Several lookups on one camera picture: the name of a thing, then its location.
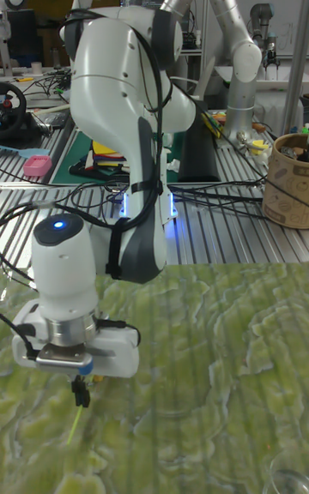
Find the green mat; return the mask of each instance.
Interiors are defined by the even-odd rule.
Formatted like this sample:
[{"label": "green mat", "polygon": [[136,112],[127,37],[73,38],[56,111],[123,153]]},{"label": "green mat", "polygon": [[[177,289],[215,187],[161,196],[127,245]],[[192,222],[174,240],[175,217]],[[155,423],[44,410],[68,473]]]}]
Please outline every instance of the green mat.
[{"label": "green mat", "polygon": [[[173,140],[173,147],[171,148],[171,153],[167,156],[168,162],[171,162],[173,159],[180,160],[181,157],[181,148],[184,139],[184,133],[175,134]],[[88,153],[90,148],[91,139],[88,136],[85,136],[82,132],[77,134],[77,138],[71,146],[68,154],[64,157],[62,164],[60,165],[55,178],[52,180],[53,184],[85,184],[86,182],[95,182],[101,183],[96,178],[84,178],[83,176],[73,176],[69,172],[69,168],[76,164],[81,157]],[[167,171],[167,182],[175,183],[177,182],[177,173]]]},{"label": "green mat", "polygon": [[[100,309],[141,330],[140,366],[90,388],[70,446],[68,378],[17,366],[1,322],[1,492],[261,494],[282,448],[309,447],[308,276],[303,263],[98,278]],[[0,275],[11,320],[35,297]]]},{"label": "green mat", "polygon": [[76,140],[71,146],[68,154],[64,157],[55,178],[52,180],[54,184],[85,184],[86,182],[98,182],[94,178],[84,178],[83,176],[72,176],[69,168],[79,162],[81,157],[85,156],[90,149],[91,139],[85,136],[82,132],[77,134]]}]

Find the yellow string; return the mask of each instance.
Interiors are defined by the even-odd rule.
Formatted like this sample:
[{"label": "yellow string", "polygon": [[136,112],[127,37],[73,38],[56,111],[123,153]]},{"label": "yellow string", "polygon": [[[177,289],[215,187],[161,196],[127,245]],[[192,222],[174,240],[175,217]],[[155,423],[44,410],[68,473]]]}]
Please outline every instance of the yellow string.
[{"label": "yellow string", "polygon": [[68,438],[68,441],[67,441],[67,446],[70,445],[70,442],[71,442],[71,440],[72,440],[72,438],[74,436],[74,433],[76,432],[77,424],[78,424],[79,419],[80,419],[80,417],[82,415],[82,409],[83,409],[83,407],[82,407],[82,405],[80,405],[78,407],[76,418],[74,420],[74,424],[72,425],[72,429],[71,429],[70,434],[69,434],[69,438]]},{"label": "yellow string", "polygon": [[[92,377],[92,382],[94,382],[94,383],[99,383],[99,382],[101,382],[102,380],[103,380],[103,376],[93,376],[93,377]],[[81,415],[82,415],[82,409],[83,409],[83,407],[82,407],[82,405],[80,405],[80,406],[78,407],[77,414],[76,414],[76,418],[75,418],[75,420],[74,420],[74,423],[73,423],[73,425],[72,425],[72,429],[71,429],[70,434],[69,434],[69,438],[68,438],[68,440],[67,440],[67,446],[70,446],[71,440],[72,440],[72,438],[73,438],[73,436],[74,436],[74,433],[76,432],[76,427],[77,427],[77,424],[78,424],[78,422],[79,422],[79,420],[80,420],[80,417],[81,417]]]}]

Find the yellow object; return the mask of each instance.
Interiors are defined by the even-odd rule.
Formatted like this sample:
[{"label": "yellow object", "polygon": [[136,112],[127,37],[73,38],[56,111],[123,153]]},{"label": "yellow object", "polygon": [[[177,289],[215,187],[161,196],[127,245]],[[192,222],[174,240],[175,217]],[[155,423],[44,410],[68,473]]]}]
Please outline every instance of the yellow object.
[{"label": "yellow object", "polygon": [[83,407],[78,407],[76,418],[74,420],[74,423],[72,425],[72,429],[71,429],[70,434],[69,434],[69,438],[67,440],[67,446],[70,446],[71,440],[72,440],[72,438],[74,436],[74,433],[76,432],[76,427],[77,427],[77,424],[78,424],[79,419],[81,417],[82,409],[83,409]]},{"label": "yellow object", "polygon": [[252,145],[257,147],[258,149],[250,149],[251,154],[261,154],[265,149],[269,148],[268,143],[264,143],[264,140],[254,140]]},{"label": "yellow object", "polygon": [[29,82],[29,81],[34,81],[34,78],[32,76],[27,76],[24,79],[15,79],[16,82]]},{"label": "yellow object", "polygon": [[97,164],[97,166],[119,166],[119,164],[121,164],[121,162],[119,163],[119,161],[110,162],[108,160],[100,160],[96,164]]},{"label": "yellow object", "polygon": [[95,154],[112,154],[117,152],[97,142],[93,142],[93,150]]},{"label": "yellow object", "polygon": [[205,122],[207,128],[215,134],[215,137],[218,139],[221,137],[222,125],[218,123],[211,115],[207,115],[206,113],[202,113],[202,119]]}]

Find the lab bench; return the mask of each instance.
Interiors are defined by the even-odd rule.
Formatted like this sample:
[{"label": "lab bench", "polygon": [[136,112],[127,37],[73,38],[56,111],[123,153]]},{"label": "lab bench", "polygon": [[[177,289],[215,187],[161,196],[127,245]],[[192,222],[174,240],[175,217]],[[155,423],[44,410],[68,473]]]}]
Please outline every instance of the lab bench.
[{"label": "lab bench", "polygon": [[[40,115],[40,119],[44,123],[45,115]],[[70,115],[67,117],[64,127],[60,130],[52,130],[50,136],[41,136],[39,145],[37,143],[28,143],[22,148],[40,147],[41,149],[49,149],[49,156],[51,157],[52,168],[47,174],[42,177],[27,177],[24,175],[23,165],[25,164],[25,159],[20,157],[18,153],[12,153],[10,151],[5,151],[0,149],[0,183],[14,182],[18,178],[23,178],[25,182],[36,182],[38,184],[47,184],[51,179],[51,176],[56,168],[62,152],[66,146],[67,141],[70,138],[72,130],[74,128],[73,120]]]},{"label": "lab bench", "polygon": [[[74,141],[71,132],[63,154]],[[258,174],[234,152],[224,146],[216,152],[221,181],[258,180]],[[266,168],[260,166],[263,176]],[[165,225],[167,240],[167,264],[195,263],[280,263],[307,262],[309,258],[309,230],[284,228],[264,217],[261,204],[237,202],[226,206],[209,197],[211,192],[227,196],[263,197],[257,182],[251,187],[231,184],[173,184],[178,217]],[[72,205],[70,193],[75,185],[29,187],[27,182],[0,183],[0,215],[10,207],[28,201],[55,201],[64,199]],[[200,194],[182,202],[185,190],[195,188]],[[101,203],[109,195],[100,187],[88,188],[76,196],[75,202],[83,210],[99,216]],[[104,206],[106,218],[118,217],[121,203],[108,202]],[[35,225],[56,209],[36,210],[13,220],[0,231],[0,251],[5,249],[7,259],[20,268],[30,266],[31,233]]]}]

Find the pink object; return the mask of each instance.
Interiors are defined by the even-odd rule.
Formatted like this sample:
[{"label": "pink object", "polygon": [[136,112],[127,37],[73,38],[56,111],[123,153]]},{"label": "pink object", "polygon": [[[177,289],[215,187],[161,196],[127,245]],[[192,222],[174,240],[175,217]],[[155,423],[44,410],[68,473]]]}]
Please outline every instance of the pink object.
[{"label": "pink object", "polygon": [[26,160],[23,171],[25,176],[44,176],[52,168],[52,159],[47,155],[34,154]]}]

